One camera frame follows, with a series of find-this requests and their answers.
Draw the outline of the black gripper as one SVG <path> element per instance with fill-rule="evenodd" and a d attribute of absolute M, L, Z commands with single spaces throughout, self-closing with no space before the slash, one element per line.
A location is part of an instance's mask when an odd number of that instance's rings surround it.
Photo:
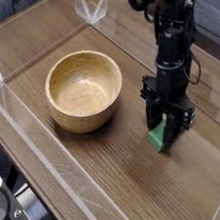
<path fill-rule="evenodd" d="M 162 142 L 166 150 L 181 131 L 180 117 L 190 117 L 195 111 L 186 92 L 189 83 L 187 70 L 183 65 L 173 68 L 157 65 L 156 76 L 145 75 L 142 82 L 140 95 L 146 101 L 146 123 L 149 131 L 156 128 L 162 122 L 163 115 L 167 114 Z"/>

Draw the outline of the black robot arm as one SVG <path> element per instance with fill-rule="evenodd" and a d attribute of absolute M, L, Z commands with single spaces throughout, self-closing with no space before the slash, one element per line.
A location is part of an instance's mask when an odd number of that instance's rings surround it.
<path fill-rule="evenodd" d="M 146 101 L 148 141 L 161 152 L 191 126 L 196 114 L 186 89 L 191 65 L 198 59 L 190 47 L 195 41 L 195 0 L 128 0 L 154 25 L 157 74 L 144 76 L 140 94 Z"/>

